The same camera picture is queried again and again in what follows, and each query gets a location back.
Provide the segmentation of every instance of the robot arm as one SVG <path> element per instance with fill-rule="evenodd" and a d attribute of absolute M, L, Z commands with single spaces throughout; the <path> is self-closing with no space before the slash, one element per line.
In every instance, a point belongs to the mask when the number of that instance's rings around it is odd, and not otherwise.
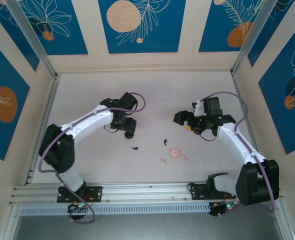
<path fill-rule="evenodd" d="M 266 160 L 246 140 L 236 126 L 236 121 L 230 115 L 223 115 L 218 97 L 206 98 L 197 101 L 192 106 L 194 113 L 180 111 L 174 116 L 174 122 L 187 125 L 191 131 L 200 135 L 205 130 L 212 130 L 214 136 L 223 141 L 234 158 L 243 166 L 238 178 L 226 173 L 209 176 L 209 192 L 219 191 L 235 195 L 243 205 L 251 205 L 270 200 L 269 190 L 257 161 L 263 165 L 268 181 L 271 185 L 274 199 L 279 197 L 279 166 L 275 160 Z"/>
<path fill-rule="evenodd" d="M 73 192 L 81 198 L 84 197 L 87 185 L 75 168 L 75 146 L 95 130 L 109 124 L 111 124 L 112 129 L 125 131 L 125 133 L 133 136 L 136 129 L 136 120 L 128 117 L 124 111 L 113 108 L 131 110 L 137 104 L 136 98 L 126 92 L 120 99 L 107 98 L 103 100 L 94 110 L 75 121 L 62 126 L 50 125 L 46 129 L 39 155 L 42 156 L 49 144 L 69 128 L 53 145 L 44 160 L 55 169 L 59 177 Z"/>

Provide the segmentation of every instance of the pink disc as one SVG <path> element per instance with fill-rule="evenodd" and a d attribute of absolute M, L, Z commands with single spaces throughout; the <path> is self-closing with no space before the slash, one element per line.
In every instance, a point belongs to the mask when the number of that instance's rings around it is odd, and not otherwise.
<path fill-rule="evenodd" d="M 169 155 L 171 156 L 171 158 L 177 159 L 180 156 L 180 150 L 177 148 L 172 148 L 169 151 Z"/>

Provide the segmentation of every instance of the perforated metal strip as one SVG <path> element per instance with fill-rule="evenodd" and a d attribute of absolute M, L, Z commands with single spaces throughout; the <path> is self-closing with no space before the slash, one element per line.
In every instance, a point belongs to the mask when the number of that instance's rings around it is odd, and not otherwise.
<path fill-rule="evenodd" d="M 171 204 L 102 204 L 94 205 L 97 215 L 121 215 L 121 214 L 175 214 L 175 213 L 208 213 L 208 202 L 197 203 L 171 203 Z M 67 205 L 60 206 L 25 206 L 22 207 L 20 216 L 64 216 L 68 212 Z M 87 208 L 74 215 L 90 215 Z"/>

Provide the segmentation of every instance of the small pink object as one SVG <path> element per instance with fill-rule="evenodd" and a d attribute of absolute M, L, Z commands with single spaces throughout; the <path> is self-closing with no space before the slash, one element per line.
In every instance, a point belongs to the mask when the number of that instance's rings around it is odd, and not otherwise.
<path fill-rule="evenodd" d="M 169 155 L 171 156 L 171 158 L 177 159 L 180 156 L 180 150 L 177 148 L 172 148 L 169 151 Z"/>

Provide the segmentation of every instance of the white floor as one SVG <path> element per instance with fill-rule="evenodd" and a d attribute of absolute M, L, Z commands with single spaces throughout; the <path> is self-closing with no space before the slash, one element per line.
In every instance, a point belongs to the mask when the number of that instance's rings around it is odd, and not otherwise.
<path fill-rule="evenodd" d="M 122 131 L 95 131 L 75 147 L 78 173 L 87 183 L 143 183 L 205 181 L 208 175 L 237 172 L 240 164 L 219 140 L 206 142 L 173 122 L 175 113 L 192 111 L 192 102 L 217 91 L 235 93 L 229 72 L 123 71 L 63 74 L 49 118 L 49 125 L 62 125 L 83 116 L 105 98 L 117 99 L 125 92 L 142 94 L 147 102 L 137 120 L 134 138 Z M 237 98 L 218 96 L 223 114 L 242 117 Z M 240 129 L 249 140 L 245 123 Z M 211 139 L 211 132 L 204 137 Z M 186 159 L 170 158 L 178 148 Z M 33 183 L 57 183 L 56 177 L 35 170 Z"/>

